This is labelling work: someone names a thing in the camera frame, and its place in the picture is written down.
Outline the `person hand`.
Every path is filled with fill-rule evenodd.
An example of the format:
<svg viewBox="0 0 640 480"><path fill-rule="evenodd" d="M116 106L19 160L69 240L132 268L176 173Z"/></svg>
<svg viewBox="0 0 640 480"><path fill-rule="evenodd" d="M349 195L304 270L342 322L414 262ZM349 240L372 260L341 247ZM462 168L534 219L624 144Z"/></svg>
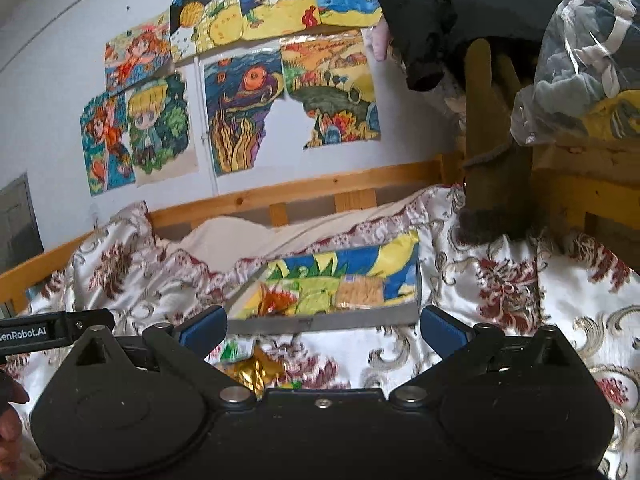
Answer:
<svg viewBox="0 0 640 480"><path fill-rule="evenodd" d="M26 404L29 395L10 375L1 372L1 475L13 472L22 452L23 424L14 404Z"/></svg>

